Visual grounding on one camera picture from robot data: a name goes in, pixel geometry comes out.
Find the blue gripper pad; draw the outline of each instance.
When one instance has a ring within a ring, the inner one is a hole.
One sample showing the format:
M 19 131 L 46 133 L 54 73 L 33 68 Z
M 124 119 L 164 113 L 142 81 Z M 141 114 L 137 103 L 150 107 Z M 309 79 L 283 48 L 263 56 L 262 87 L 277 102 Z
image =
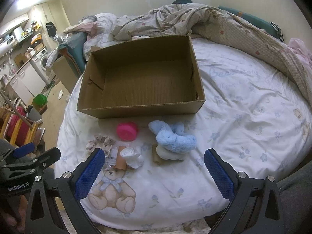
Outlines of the blue gripper pad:
M 16 159 L 22 158 L 29 153 L 33 152 L 35 150 L 35 145 L 34 143 L 28 143 L 26 145 L 23 145 L 17 149 L 14 150 L 13 152 L 13 157 Z
M 235 170 L 229 163 L 224 162 L 214 149 L 206 150 L 204 162 L 223 198 L 232 201 L 235 197 L 235 189 L 238 183 L 235 177 Z
M 87 164 L 87 166 L 82 171 L 75 184 L 74 196 L 76 200 L 79 201 L 87 197 L 94 181 L 96 180 L 96 177 L 99 175 L 99 172 L 104 165 L 104 162 L 104 151 L 101 149 L 95 149 L 85 162 L 79 164 Z

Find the beige cloth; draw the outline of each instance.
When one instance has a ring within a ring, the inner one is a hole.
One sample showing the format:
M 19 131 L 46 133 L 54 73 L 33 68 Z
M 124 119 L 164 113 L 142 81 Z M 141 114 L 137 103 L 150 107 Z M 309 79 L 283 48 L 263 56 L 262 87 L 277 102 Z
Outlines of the beige cloth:
M 143 35 L 186 35 L 191 29 L 194 34 L 237 48 L 279 69 L 312 104 L 312 69 L 302 64 L 287 45 L 227 11 L 203 4 L 171 4 L 134 19 L 118 18 L 112 34 L 116 40 L 132 40 Z

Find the person's hand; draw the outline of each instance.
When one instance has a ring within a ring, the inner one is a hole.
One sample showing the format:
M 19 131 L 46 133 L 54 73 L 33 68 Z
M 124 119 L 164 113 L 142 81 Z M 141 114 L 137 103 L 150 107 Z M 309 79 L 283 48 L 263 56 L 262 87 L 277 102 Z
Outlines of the person's hand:
M 18 213 L 21 216 L 21 220 L 17 221 L 13 216 L 5 213 L 2 209 L 0 209 L 0 213 L 3 216 L 4 220 L 9 226 L 16 226 L 20 233 L 25 232 L 25 220 L 26 220 L 26 210 L 27 210 L 27 199 L 24 195 L 20 196 L 20 202 L 18 205 Z

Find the teddy bear print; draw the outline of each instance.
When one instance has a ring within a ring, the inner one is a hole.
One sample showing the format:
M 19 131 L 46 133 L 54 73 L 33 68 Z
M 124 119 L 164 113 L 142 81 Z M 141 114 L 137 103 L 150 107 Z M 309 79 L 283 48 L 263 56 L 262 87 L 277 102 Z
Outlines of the teddy bear print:
M 302 112 L 299 109 L 294 110 L 294 114 L 297 116 L 298 120 L 303 121 L 302 123 L 302 139 L 304 141 L 307 140 L 309 130 L 310 130 L 310 123 L 305 120 L 305 118 L 302 115 Z
M 116 208 L 122 213 L 132 213 L 135 208 L 135 191 L 122 179 L 125 170 L 110 168 L 88 194 L 93 207 L 102 210 L 106 207 Z

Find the brown paper tag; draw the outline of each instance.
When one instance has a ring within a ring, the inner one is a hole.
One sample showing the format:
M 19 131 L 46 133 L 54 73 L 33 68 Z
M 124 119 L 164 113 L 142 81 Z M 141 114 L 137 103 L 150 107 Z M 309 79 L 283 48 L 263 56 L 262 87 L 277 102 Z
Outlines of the brown paper tag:
M 153 161 L 158 164 L 158 165 L 161 165 L 163 164 L 163 162 L 165 160 L 163 160 L 160 156 L 158 156 L 157 152 L 156 152 L 156 147 L 157 145 L 156 144 L 153 144 L 152 145 L 152 157 L 153 157 Z
M 121 169 L 121 170 L 127 169 L 126 160 L 124 160 L 122 156 L 120 155 L 120 151 L 122 151 L 124 148 L 127 148 L 127 147 L 126 146 L 118 147 L 118 153 L 117 153 L 117 159 L 116 159 L 116 165 L 115 165 L 116 169 Z

